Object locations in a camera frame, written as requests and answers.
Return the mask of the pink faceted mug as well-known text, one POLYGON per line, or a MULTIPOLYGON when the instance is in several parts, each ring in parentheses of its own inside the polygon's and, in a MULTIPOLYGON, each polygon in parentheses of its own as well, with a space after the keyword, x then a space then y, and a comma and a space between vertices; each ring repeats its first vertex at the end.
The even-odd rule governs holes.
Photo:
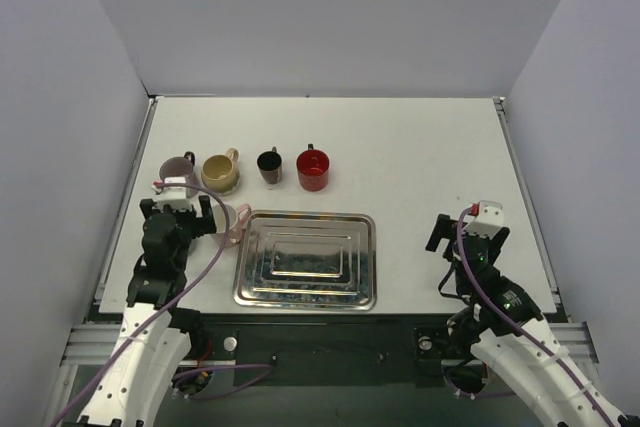
POLYGON ((252 208, 249 204, 233 207, 228 204, 212 208, 216 232, 211 237, 225 249, 241 243, 252 208))

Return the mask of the beige round mug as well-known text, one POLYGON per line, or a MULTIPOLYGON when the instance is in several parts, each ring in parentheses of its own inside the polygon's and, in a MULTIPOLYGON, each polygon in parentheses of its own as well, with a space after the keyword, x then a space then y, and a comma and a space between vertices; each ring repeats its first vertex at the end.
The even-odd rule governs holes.
POLYGON ((206 159, 201 167, 203 185, 220 195, 233 192, 240 182, 238 159, 239 151, 235 148, 206 159))

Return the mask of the lilac mug black handle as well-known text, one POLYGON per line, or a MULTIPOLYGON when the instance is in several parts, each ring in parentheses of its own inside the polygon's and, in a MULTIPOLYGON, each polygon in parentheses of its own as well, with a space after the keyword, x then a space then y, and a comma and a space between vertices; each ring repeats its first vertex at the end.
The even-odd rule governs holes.
POLYGON ((195 154, 186 151, 182 156, 167 159, 159 169, 159 178, 161 181, 167 182, 170 177, 181 177, 187 184, 198 185, 195 163, 195 154))

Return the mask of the brown glazed mug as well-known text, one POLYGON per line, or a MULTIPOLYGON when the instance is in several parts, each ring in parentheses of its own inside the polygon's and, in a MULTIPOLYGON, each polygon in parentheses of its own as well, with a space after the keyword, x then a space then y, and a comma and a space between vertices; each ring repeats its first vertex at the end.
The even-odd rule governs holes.
POLYGON ((282 157, 276 147, 261 153, 256 163, 266 183, 275 185, 280 182, 282 177, 282 157))

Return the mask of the red mug black handle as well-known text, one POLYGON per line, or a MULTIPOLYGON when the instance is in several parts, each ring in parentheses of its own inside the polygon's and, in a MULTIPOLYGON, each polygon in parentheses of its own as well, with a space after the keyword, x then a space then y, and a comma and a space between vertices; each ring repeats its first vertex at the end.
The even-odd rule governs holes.
POLYGON ((313 144, 301 152, 296 159, 296 170, 301 187, 310 192, 324 189, 329 182, 330 159, 313 144))

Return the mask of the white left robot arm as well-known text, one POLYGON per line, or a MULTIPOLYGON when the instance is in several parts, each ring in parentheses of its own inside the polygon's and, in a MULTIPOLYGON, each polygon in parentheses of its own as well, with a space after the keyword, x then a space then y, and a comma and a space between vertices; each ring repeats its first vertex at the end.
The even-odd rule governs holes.
POLYGON ((218 232, 213 210, 223 202, 207 189, 198 202, 193 206, 167 192, 141 200, 143 252, 127 288, 118 338, 103 367, 52 425, 66 425, 69 411, 85 400, 77 426, 150 426, 181 361, 204 353, 200 312, 178 304, 205 277, 186 279, 191 243, 218 232))

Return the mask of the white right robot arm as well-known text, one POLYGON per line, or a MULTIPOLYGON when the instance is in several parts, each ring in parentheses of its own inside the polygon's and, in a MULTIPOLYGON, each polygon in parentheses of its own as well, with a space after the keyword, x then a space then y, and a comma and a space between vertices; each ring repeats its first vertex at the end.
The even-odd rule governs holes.
POLYGON ((496 267, 509 234, 500 205, 437 216, 425 248, 445 248, 445 277, 455 281, 449 296, 464 305, 447 322, 449 349, 484 363, 545 426, 638 425, 581 371, 526 290, 496 267))

